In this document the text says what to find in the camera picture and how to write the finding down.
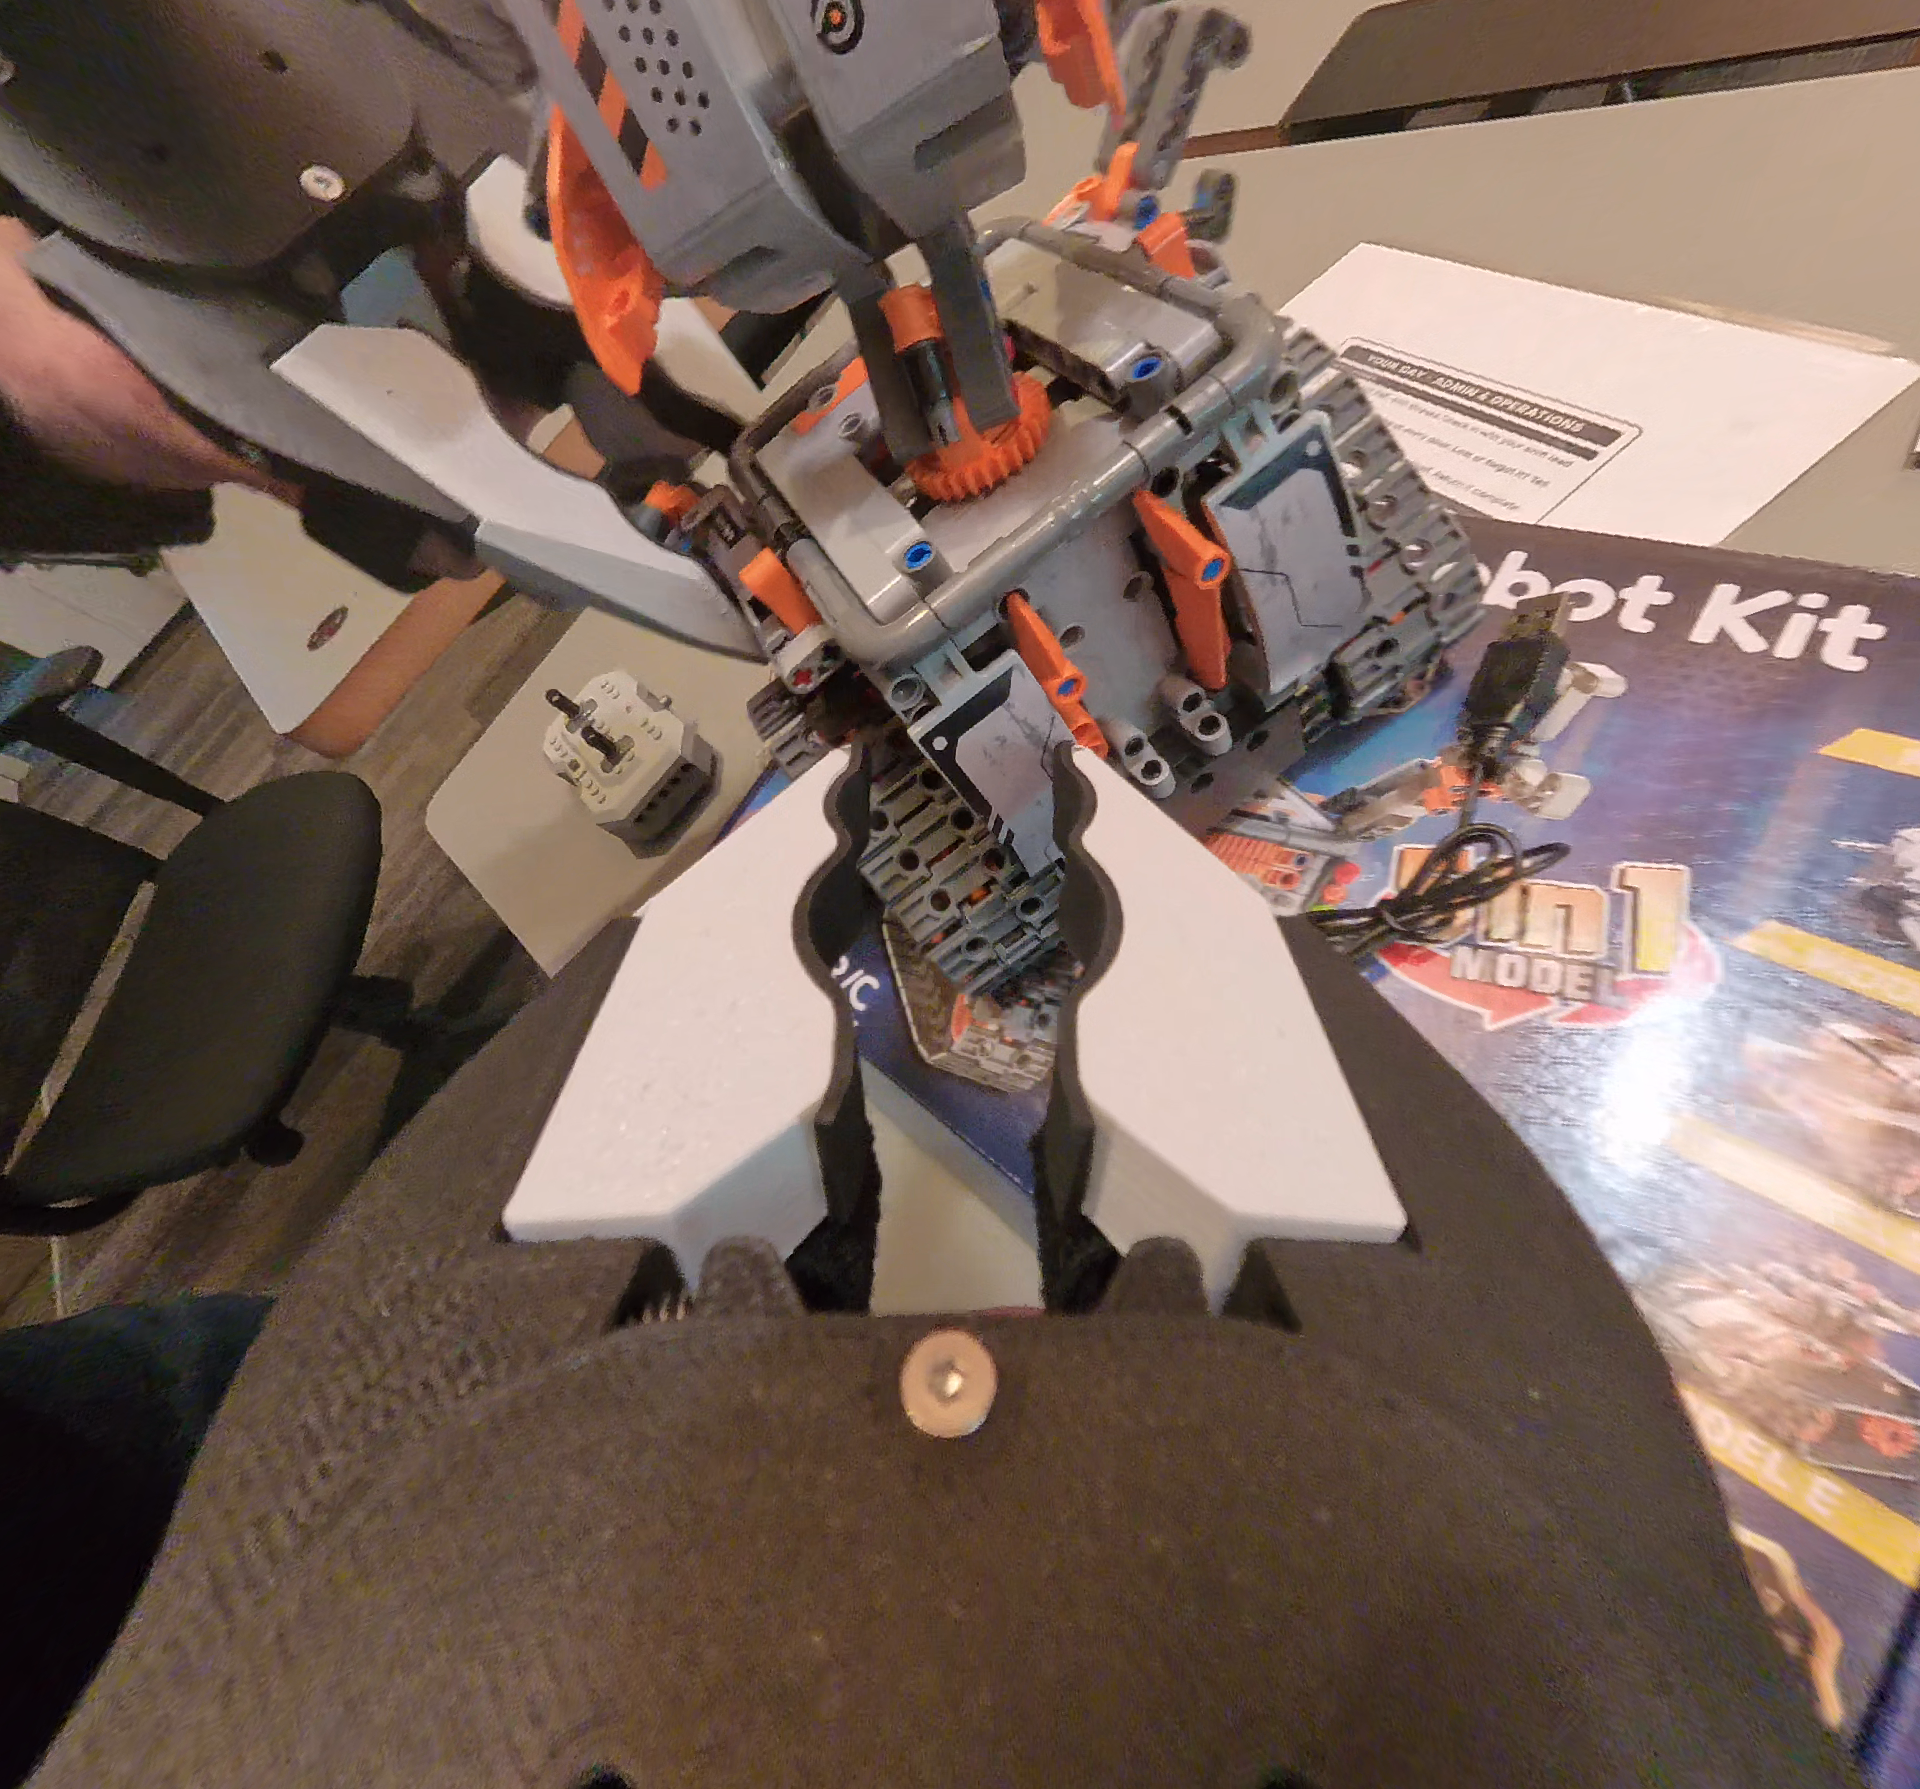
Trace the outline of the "grey toy battery box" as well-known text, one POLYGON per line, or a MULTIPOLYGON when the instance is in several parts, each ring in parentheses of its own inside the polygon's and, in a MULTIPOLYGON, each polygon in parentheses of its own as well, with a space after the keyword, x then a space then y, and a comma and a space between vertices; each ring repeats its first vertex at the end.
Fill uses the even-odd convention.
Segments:
POLYGON ((589 679, 576 695, 544 692, 555 718, 541 752, 585 814, 637 856, 659 856, 713 798, 719 750, 669 699, 626 671, 589 679))

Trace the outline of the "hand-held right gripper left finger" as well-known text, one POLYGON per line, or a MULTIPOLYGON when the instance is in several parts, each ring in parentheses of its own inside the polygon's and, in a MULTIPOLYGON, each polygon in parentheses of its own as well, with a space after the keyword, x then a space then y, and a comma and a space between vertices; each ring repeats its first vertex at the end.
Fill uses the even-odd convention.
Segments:
POLYGON ((733 1236, 796 1254, 858 1226, 872 1130, 832 964, 860 913, 862 755, 829 755, 637 913, 504 1204, 520 1245, 733 1236))

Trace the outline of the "blue robot kit box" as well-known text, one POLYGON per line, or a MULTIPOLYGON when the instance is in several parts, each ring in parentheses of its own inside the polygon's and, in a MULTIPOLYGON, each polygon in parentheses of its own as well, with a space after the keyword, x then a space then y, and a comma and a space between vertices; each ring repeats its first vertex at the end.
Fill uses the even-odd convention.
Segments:
POLYGON ((1859 880, 1915 826, 1915 584, 1473 519, 1428 695, 1310 750, 1342 798, 1459 746, 1476 672, 1596 666, 1572 816, 1495 798, 1346 849, 1280 919, 1406 1205, 1389 1245, 1112 1249, 1046 1083, 1016 1178, 1043 1321, 875 1323, 883 1466, 960 1381, 1032 1575, 1118 1683, 1124 1780, 1885 1786, 1915 1633, 1915 951, 1859 880))

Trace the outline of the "black office chair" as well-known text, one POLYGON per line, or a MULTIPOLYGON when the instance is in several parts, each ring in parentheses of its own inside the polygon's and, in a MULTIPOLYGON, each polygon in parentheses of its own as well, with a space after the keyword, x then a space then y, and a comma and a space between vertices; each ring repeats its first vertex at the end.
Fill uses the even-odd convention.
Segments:
POLYGON ((65 706, 100 667, 61 650, 4 684, 4 746, 37 746, 197 823, 164 857, 4 801, 2 1233, 61 1238, 140 1196, 301 1152, 285 1122, 332 1029, 400 1045, 412 989, 363 978, 374 791, 324 768, 218 800, 65 706))

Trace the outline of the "white instruction sheet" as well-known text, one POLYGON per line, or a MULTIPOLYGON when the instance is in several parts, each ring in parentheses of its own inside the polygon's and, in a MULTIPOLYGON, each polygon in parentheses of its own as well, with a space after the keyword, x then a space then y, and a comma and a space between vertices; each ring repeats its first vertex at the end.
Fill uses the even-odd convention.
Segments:
POLYGON ((1653 307, 1379 244, 1283 313, 1430 490, 1513 524, 1730 538, 1915 384, 1840 339, 1653 307))

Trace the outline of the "person's left hand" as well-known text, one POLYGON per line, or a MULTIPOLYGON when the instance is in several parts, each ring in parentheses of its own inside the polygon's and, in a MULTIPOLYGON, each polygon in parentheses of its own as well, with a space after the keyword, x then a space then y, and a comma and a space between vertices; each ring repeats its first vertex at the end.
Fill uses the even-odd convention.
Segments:
POLYGON ((95 480, 156 490, 250 487, 292 507, 297 484, 220 450, 89 321, 34 280, 35 235, 2 219, 2 395, 27 438, 95 480))

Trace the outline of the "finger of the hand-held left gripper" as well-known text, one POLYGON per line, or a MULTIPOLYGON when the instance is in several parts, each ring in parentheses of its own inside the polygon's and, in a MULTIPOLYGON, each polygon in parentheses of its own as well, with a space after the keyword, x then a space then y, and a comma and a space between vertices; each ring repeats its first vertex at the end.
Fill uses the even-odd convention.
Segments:
POLYGON ((479 556, 521 589, 688 648, 763 660, 731 593, 697 561, 637 532, 597 484, 518 443, 476 378, 436 340, 326 324, 274 374, 442 495, 469 519, 479 556))
POLYGON ((755 381, 721 340, 724 313, 665 298, 641 394, 624 395, 584 344, 556 250, 530 222, 526 166, 494 156, 466 192, 463 300, 481 346, 467 357, 502 394, 568 411, 599 458, 721 454, 755 412, 755 381))

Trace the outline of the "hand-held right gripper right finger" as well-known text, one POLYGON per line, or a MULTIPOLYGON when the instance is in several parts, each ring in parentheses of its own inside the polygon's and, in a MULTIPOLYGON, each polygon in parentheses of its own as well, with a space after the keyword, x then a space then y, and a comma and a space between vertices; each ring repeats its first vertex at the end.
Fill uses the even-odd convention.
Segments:
POLYGON ((1065 759, 1065 944, 1065 1200, 1112 1249, 1402 1235, 1282 924, 1094 755, 1065 759))

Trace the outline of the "tracked building-block toy robot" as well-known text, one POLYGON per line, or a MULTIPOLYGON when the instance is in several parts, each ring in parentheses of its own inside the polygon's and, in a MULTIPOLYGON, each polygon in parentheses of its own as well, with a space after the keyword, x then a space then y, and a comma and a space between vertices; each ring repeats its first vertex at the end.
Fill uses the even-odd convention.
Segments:
POLYGON ((1165 200, 1237 19, 1160 9, 1121 58, 1109 0, 502 2, 616 390, 668 295, 847 311, 673 517, 774 671, 771 752, 872 742, 862 873, 947 985, 1063 942, 1057 748, 1205 835, 1476 626, 1453 507, 1222 265, 1235 183, 1165 200))

